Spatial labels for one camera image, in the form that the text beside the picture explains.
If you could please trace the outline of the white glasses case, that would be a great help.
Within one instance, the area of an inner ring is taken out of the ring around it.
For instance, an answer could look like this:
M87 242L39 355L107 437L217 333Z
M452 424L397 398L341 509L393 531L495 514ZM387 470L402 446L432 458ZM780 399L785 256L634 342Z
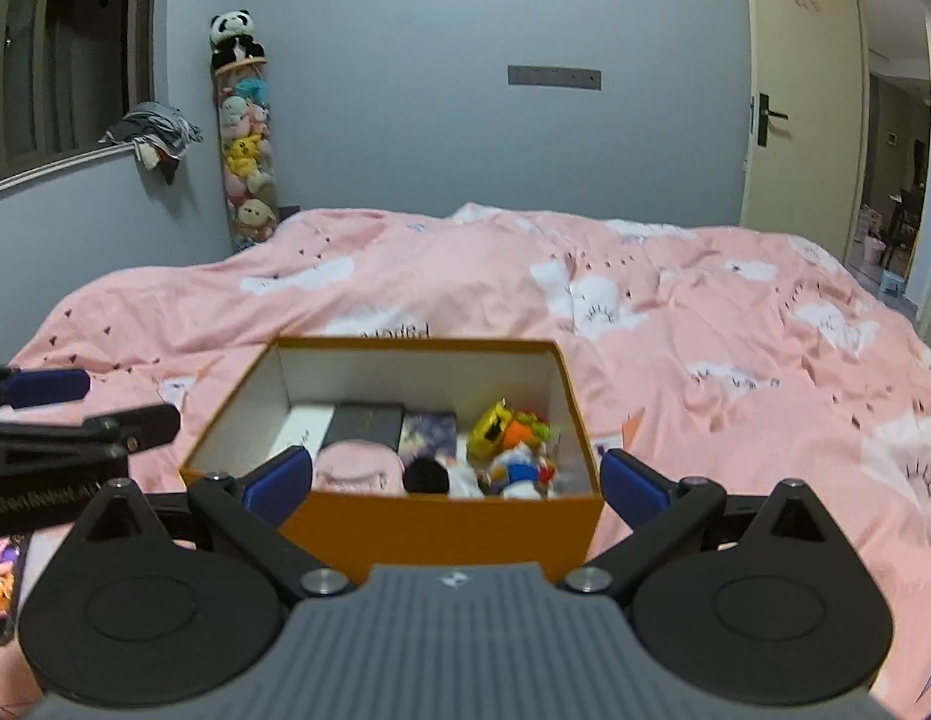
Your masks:
M271 442L267 457L275 457L293 445L301 445L315 457L324 444L328 426L335 415L333 405L294 405L289 408L278 429L275 439Z

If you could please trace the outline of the pink fabric pouch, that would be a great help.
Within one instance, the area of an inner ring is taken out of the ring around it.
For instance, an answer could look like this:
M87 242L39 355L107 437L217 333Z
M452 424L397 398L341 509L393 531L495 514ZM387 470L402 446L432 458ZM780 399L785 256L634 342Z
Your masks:
M317 455L312 489L324 493L401 496L405 465L387 445L367 440L340 440Z

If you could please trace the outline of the black rectangular gift box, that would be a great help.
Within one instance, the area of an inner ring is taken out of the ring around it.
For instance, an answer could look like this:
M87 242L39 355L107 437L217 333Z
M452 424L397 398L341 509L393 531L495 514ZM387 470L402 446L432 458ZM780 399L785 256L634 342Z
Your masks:
M321 447L362 440L397 450L405 408L398 403L338 403L333 410Z

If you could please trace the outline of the orange blue penguin plush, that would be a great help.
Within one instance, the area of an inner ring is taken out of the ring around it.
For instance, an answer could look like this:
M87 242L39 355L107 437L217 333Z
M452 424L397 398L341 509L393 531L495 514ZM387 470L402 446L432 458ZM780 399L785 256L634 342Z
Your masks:
M556 466L525 444L504 450L481 475L485 493L506 499L547 499L552 495Z

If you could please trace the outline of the white black-eared plush toy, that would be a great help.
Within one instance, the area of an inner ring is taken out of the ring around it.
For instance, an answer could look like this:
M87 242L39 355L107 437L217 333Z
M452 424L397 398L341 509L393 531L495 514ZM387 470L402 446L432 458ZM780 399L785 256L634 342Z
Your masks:
M472 466L429 455L413 458L405 466L403 489L408 494L428 494L452 499L481 499L483 491Z

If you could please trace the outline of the illustrated card box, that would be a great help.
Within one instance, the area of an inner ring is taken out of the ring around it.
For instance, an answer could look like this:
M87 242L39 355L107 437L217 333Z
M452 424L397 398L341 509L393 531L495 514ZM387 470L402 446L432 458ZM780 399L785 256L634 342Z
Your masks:
M406 411L397 454L405 465L425 455L456 460L457 437L454 411Z

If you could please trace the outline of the yellow toy item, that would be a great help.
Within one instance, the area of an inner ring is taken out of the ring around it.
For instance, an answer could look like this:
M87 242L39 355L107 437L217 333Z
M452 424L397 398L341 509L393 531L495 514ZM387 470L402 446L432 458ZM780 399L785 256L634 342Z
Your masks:
M514 413L506 400L498 400L488 408L470 429L467 439L468 458L481 465L493 460L501 447L502 434L513 422Z

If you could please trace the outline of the orange crochet ball keychain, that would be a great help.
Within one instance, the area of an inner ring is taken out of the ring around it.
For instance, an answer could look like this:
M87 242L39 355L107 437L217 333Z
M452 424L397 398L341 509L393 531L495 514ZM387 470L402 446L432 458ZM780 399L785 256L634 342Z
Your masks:
M511 450L517 449L519 445L525 445L532 452L537 452L541 444L547 442L548 437L550 437L550 427L545 422L517 415L502 433L501 449Z

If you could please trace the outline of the cream bedroom door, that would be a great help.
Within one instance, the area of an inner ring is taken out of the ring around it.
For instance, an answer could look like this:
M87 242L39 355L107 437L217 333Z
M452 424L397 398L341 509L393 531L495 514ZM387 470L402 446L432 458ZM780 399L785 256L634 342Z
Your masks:
M749 0L752 132L740 224L846 254L867 125L859 0ZM789 115L756 144L758 94Z

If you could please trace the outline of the smartphone with lit screen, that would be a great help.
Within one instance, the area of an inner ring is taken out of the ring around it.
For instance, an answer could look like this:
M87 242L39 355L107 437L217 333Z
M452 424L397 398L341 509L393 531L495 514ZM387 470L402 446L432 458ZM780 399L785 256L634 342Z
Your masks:
M13 639L28 535L0 536L0 647Z

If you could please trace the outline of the pink cloud pattern duvet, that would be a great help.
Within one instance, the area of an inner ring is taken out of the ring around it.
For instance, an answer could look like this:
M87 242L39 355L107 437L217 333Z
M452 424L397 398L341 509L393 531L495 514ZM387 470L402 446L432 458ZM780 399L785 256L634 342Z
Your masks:
M931 713L931 348L822 247L480 205L310 210L224 262L86 284L13 362L91 372L56 421L182 398L175 444L133 466L167 489L260 348L312 335L547 338L595 444L736 493L805 479L892 606L875 694Z

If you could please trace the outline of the clothes pile on ledge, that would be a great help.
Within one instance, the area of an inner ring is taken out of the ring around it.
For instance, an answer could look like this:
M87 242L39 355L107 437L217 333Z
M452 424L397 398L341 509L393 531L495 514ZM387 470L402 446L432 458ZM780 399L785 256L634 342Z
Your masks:
M131 145L145 171L159 171L167 185L174 184L182 156L190 145L203 142L203 133L177 107L146 101L109 125L97 143Z

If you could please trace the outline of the hanging plush toy column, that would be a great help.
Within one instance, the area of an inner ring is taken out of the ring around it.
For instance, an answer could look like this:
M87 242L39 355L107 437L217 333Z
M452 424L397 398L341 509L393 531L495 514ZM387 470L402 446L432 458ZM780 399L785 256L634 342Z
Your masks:
M226 215L236 250L268 241L280 224L265 68L264 57L252 57L213 73Z

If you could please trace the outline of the panda plush toy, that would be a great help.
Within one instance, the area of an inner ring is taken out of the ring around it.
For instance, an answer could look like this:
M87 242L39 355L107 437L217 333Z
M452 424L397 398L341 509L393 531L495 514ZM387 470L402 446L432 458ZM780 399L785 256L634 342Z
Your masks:
M249 10L232 10L214 16L209 23L211 71L247 59L263 59L265 49L253 36L255 23Z

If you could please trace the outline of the window ledge rail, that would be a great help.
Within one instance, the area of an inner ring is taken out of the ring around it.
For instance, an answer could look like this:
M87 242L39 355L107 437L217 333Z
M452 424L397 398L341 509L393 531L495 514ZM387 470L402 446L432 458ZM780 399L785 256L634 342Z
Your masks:
M101 148L83 151L83 153L70 154L61 160L52 161L51 163L41 164L40 166L29 167L26 171L16 172L12 176L3 177L0 181L0 195L3 193L13 192L19 187L29 182L43 181L56 174L74 171L78 167L89 166L101 161L113 160L120 154L127 154L133 151L131 143L119 143L118 145L101 146Z

